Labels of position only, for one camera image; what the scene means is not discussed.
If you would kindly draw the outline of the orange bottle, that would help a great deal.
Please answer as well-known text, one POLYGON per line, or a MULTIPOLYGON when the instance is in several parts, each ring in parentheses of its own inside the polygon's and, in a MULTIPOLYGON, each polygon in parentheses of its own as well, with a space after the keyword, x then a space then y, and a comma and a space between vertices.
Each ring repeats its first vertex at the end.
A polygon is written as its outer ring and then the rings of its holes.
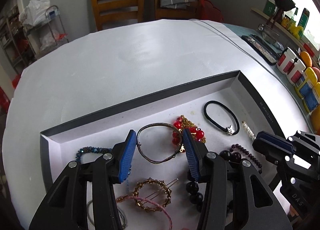
POLYGON ((320 105, 317 106, 315 110, 311 113, 310 116, 310 122, 312 125, 312 128, 316 134, 319 134, 320 129, 320 105))

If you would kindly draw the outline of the white plastic bag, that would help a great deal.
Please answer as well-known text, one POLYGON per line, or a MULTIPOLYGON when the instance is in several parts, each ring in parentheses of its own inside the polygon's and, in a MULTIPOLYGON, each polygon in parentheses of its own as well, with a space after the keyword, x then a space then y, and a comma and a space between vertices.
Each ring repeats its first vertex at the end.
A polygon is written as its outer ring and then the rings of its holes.
POLYGON ((19 15, 19 21, 27 27, 39 25, 46 19, 46 10, 50 7, 50 0, 30 0, 29 4, 19 15))

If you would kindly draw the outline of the grey shallow box tray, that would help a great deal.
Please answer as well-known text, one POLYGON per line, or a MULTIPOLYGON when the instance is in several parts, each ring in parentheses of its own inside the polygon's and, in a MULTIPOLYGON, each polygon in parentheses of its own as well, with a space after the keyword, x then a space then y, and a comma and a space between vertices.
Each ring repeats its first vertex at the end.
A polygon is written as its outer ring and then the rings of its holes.
POLYGON ((237 119, 247 122, 254 132, 283 135, 252 83, 240 71, 228 72, 120 103, 41 132, 40 156, 45 188, 52 186, 80 148, 112 148, 125 140, 130 130, 140 133, 142 149, 150 158, 162 160, 170 156, 175 150, 171 125, 181 115, 204 131, 210 150, 221 151, 232 143, 250 147, 244 131, 229 137, 205 119, 203 107, 210 100, 229 107, 237 119))

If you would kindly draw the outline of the pearl hair clip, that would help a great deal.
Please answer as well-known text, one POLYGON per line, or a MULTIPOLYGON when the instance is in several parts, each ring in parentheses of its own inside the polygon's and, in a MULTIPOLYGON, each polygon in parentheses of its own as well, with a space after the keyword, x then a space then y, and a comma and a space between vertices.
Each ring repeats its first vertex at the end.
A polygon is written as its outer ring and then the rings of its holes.
POLYGON ((249 138, 254 141, 256 139, 255 134, 251 130, 251 128, 248 126, 248 124, 245 121, 242 121, 242 127, 245 131, 245 133, 249 136, 249 138))

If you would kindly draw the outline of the white bottle red label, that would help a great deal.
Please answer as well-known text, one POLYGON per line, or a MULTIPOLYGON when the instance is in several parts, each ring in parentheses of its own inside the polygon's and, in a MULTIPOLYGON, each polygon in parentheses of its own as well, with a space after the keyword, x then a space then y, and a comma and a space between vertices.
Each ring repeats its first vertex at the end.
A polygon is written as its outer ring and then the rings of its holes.
POLYGON ((297 60, 294 63, 291 71, 286 75, 289 83, 291 83, 292 85, 296 84, 296 82, 300 79, 305 69, 306 69, 306 66, 303 63, 303 61, 301 59, 297 60))
POLYGON ((296 53, 289 47, 287 47, 281 54, 276 67, 282 74, 288 74, 293 68, 295 60, 297 59, 296 53))

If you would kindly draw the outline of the yellow bottle blue label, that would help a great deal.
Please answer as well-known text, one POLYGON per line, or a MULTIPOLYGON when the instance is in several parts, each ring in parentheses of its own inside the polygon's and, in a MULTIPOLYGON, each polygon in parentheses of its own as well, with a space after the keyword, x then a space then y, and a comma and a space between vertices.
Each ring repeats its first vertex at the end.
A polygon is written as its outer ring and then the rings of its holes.
POLYGON ((304 108, 308 113, 319 106, 319 88, 314 87, 303 99, 304 108))
POLYGON ((313 68, 307 67, 294 88, 299 98, 304 98, 318 82, 318 77, 313 68))

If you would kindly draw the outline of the gold ring hair pin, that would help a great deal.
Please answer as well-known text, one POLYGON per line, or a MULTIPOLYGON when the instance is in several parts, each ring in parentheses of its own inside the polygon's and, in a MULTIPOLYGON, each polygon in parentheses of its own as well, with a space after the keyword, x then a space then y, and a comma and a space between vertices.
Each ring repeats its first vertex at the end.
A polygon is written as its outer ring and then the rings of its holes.
POLYGON ((131 194, 142 199, 135 201, 136 206, 147 213, 160 212, 162 208, 171 204, 172 187, 178 181, 178 178, 169 182, 148 178, 137 182, 131 194))

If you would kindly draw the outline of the thin metal bangle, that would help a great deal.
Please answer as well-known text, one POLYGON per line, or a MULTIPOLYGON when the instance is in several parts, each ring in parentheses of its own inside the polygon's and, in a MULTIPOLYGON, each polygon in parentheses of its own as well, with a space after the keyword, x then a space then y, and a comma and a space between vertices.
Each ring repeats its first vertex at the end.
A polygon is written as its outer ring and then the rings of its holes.
POLYGON ((139 129, 137 150, 151 164, 161 164, 175 158, 183 147, 182 133, 169 123, 151 123, 139 129))

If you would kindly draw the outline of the wheeled metal cart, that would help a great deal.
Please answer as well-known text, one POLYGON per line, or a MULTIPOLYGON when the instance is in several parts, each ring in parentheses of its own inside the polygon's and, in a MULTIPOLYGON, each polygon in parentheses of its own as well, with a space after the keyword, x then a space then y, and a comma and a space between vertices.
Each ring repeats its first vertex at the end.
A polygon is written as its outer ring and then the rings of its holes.
POLYGON ((24 25, 23 28, 36 60, 69 43, 60 9, 56 5, 46 9, 44 19, 39 24, 36 26, 24 25))

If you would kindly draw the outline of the metal shelf rack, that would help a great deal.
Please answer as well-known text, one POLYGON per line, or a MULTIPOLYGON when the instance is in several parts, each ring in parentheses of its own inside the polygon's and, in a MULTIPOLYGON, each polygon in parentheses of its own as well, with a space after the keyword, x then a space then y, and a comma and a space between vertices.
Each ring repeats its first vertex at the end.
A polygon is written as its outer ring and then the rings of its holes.
POLYGON ((1 16, 1 48, 14 71, 21 75, 34 60, 34 53, 19 21, 18 6, 1 16))

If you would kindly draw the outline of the white table mat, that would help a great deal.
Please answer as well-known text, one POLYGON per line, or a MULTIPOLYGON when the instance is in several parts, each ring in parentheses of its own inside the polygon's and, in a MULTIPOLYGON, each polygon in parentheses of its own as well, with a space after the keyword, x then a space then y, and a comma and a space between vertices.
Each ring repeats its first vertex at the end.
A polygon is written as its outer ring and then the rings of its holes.
POLYGON ((23 71, 9 106, 3 163, 17 217, 28 228, 45 195, 40 132, 124 101, 240 70, 283 133, 308 131, 301 108, 240 38, 241 26, 159 20, 95 32, 23 71))

